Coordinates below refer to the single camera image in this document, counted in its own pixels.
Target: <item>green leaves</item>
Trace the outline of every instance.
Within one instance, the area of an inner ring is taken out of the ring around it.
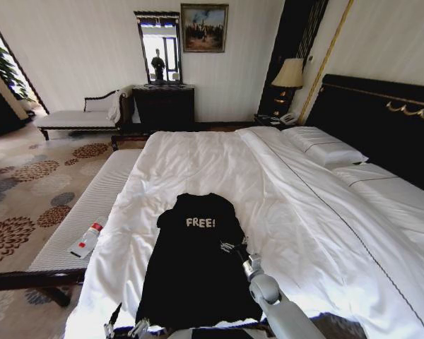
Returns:
[[[28,97],[24,82],[17,78],[18,73],[15,70],[14,65],[6,57],[11,57],[11,55],[8,53],[8,51],[0,47],[0,77],[3,79],[5,84],[7,84],[17,99],[22,97],[23,99],[32,101]],[[19,93],[15,92],[13,86],[18,87]]]

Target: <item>mirror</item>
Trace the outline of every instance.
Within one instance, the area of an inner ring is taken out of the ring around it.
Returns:
[[[182,83],[178,12],[134,12],[148,83]]]

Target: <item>gold trim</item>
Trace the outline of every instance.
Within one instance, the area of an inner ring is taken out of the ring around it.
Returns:
[[[329,45],[329,47],[326,51],[325,57],[322,60],[322,64],[320,65],[319,72],[317,73],[316,78],[315,78],[315,80],[312,84],[312,87],[310,89],[310,92],[308,94],[308,97],[307,97],[305,103],[303,104],[302,112],[300,113],[300,116],[298,117],[298,121],[300,122],[300,124],[304,123],[303,116],[305,115],[306,109],[307,109],[308,105],[310,104],[312,94],[314,93],[314,90],[316,89],[317,84],[318,84],[320,78],[322,77],[322,72],[324,71],[325,65],[328,62],[331,51],[334,48],[334,44],[336,43],[336,40],[338,39],[339,33],[341,32],[341,28],[342,28],[343,24],[346,22],[347,14],[351,9],[352,4],[353,4],[353,0],[348,0],[346,9],[344,9],[344,12],[342,13],[341,21],[339,21],[339,24],[338,24],[338,27],[336,28],[336,32],[334,33],[333,39],[331,40],[330,45]]]
[[[410,112],[407,109],[407,105],[404,106],[400,106],[399,108],[394,108],[391,106],[391,101],[387,103],[386,105],[387,109],[390,110],[391,112],[403,112],[405,115],[412,117],[414,115],[418,115],[421,119],[424,119],[424,108],[419,109],[417,111],[414,112]]]
[[[350,87],[345,87],[345,86],[340,86],[340,85],[332,85],[330,83],[322,83],[322,85],[326,85],[326,86],[330,86],[330,87],[335,87],[335,88],[340,88],[340,89],[343,89],[343,90],[352,90],[353,92],[374,95],[376,97],[385,97],[385,98],[391,99],[391,100],[402,101],[402,102],[407,102],[409,104],[424,106],[424,101],[416,101],[416,100],[406,99],[404,97],[394,97],[392,95],[386,95],[386,94],[380,94],[380,93],[370,92],[368,90],[357,90],[356,88],[350,88]]]

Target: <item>headboard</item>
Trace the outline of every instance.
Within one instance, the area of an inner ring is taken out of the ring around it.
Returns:
[[[424,86],[327,74],[306,125],[424,190]]]

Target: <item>red bottle cap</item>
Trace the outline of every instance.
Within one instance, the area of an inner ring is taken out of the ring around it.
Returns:
[[[96,222],[93,223],[93,225],[91,226],[92,228],[94,228],[95,230],[98,230],[99,232],[102,230],[102,226]]]

